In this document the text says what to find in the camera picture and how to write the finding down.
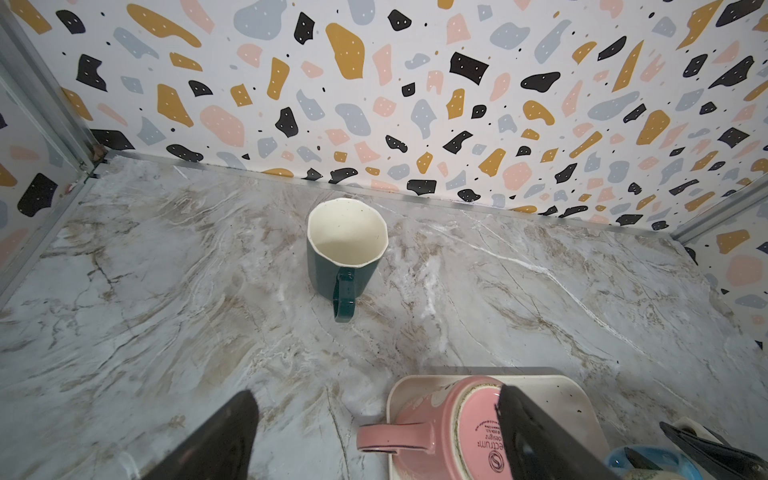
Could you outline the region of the cream rectangular tray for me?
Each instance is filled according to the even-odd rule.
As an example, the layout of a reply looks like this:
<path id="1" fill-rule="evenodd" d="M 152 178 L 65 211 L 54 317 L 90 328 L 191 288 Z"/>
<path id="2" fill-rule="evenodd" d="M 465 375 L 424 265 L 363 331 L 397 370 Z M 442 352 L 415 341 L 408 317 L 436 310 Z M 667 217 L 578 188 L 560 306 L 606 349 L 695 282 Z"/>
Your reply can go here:
<path id="1" fill-rule="evenodd" d="M 409 400 L 469 376 L 489 376 L 499 380 L 502 385 L 519 388 L 603 463 L 608 454 L 608 445 L 595 410 L 583 389 L 575 381 L 559 373 L 407 376 L 399 380 L 389 393 L 385 423 L 393 423 Z M 394 470 L 391 456 L 388 457 L 390 478 L 402 479 Z"/>

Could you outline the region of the aluminium corner post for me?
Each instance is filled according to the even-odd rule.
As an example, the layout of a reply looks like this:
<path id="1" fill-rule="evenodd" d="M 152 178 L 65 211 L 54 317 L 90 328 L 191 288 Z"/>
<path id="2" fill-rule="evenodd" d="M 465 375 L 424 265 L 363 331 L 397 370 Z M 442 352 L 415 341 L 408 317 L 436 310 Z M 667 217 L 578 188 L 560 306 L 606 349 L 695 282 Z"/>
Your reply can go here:
<path id="1" fill-rule="evenodd" d="M 722 202 L 680 225 L 671 234 L 671 238 L 681 244 L 687 244 L 766 198 L 767 176 L 763 175 L 749 186 L 729 195 Z"/>
<path id="2" fill-rule="evenodd" d="M 1 4 L 1 78 L 46 138 L 87 179 L 98 179 L 107 150 L 66 98 L 6 3 Z"/>

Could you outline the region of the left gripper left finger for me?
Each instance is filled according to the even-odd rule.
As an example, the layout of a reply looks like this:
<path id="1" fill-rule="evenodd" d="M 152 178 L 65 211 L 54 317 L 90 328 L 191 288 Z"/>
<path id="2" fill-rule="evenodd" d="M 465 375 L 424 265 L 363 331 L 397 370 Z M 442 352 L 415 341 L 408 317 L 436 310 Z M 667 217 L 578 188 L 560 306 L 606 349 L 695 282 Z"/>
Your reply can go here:
<path id="1" fill-rule="evenodd" d="M 240 391 L 145 477 L 246 480 L 258 421 L 254 395 Z"/>

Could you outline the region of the dark green mug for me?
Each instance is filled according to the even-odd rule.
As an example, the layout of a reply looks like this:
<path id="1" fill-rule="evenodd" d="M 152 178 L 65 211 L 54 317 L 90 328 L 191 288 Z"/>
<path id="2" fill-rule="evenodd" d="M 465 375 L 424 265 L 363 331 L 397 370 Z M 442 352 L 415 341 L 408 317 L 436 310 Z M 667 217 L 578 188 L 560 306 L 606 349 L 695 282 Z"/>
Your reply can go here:
<path id="1" fill-rule="evenodd" d="M 332 302 L 336 322 L 350 322 L 389 245 L 384 218 L 360 200 L 324 201 L 308 215 L 306 245 L 315 292 Z"/>

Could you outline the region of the light blue butterfly mug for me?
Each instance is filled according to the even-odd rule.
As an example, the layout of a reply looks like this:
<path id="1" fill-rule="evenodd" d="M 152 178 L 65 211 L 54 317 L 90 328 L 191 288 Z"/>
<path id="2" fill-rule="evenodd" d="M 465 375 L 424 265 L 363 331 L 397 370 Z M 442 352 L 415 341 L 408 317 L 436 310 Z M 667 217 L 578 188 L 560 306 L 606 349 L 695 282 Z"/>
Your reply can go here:
<path id="1" fill-rule="evenodd" d="M 606 457 L 605 465 L 620 479 L 703 479 L 699 469 L 682 453 L 656 446 L 616 448 Z"/>

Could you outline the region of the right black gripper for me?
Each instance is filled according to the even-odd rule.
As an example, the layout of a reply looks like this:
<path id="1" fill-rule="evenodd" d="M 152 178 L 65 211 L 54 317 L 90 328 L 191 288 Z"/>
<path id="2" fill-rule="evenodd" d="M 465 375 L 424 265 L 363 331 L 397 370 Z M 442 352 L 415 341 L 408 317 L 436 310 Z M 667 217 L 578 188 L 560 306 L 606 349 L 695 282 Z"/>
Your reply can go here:
<path id="1" fill-rule="evenodd" d="M 692 419 L 660 422 L 664 435 L 713 479 L 766 479 L 767 461 Z"/>

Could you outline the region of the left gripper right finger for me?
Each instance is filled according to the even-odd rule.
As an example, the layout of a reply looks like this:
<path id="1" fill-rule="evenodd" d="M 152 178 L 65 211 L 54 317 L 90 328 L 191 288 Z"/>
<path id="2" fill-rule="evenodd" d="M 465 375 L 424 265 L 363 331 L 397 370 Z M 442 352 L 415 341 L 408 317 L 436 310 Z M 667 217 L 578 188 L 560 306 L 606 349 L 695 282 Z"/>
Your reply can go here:
<path id="1" fill-rule="evenodd" d="M 501 386 L 496 414 L 514 480 L 617 478 L 519 388 Z"/>

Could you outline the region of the right aluminium corner post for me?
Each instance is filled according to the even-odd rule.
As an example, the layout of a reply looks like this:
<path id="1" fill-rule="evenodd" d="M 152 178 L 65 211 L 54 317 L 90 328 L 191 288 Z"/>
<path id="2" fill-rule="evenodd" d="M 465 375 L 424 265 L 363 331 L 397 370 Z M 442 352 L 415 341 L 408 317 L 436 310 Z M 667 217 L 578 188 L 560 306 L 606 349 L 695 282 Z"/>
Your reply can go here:
<path id="1" fill-rule="evenodd" d="M 767 176 L 763 175 L 749 186 L 729 195 L 722 202 L 680 225 L 671 234 L 671 238 L 681 244 L 687 244 L 766 198 Z"/>

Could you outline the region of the pink patterned mug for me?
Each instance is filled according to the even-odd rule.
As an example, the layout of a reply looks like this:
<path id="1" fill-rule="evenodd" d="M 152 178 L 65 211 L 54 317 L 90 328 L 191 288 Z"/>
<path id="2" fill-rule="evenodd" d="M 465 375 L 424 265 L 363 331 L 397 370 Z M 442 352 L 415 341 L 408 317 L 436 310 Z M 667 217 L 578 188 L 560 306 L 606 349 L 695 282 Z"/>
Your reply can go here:
<path id="1" fill-rule="evenodd" d="M 409 400 L 393 423 L 364 425 L 356 447 L 391 456 L 402 479 L 511 479 L 496 407 L 502 383 L 469 376 Z"/>

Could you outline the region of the left aluminium corner post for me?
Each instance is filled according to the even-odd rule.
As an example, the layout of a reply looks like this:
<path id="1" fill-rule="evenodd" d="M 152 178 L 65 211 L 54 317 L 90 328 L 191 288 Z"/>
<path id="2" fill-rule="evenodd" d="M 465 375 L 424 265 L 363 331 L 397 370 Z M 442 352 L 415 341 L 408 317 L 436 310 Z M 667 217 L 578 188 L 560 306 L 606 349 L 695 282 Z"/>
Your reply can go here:
<path id="1" fill-rule="evenodd" d="M 98 179 L 107 150 L 66 98 L 6 3 L 1 4 L 1 78 L 46 138 L 87 179 Z"/>

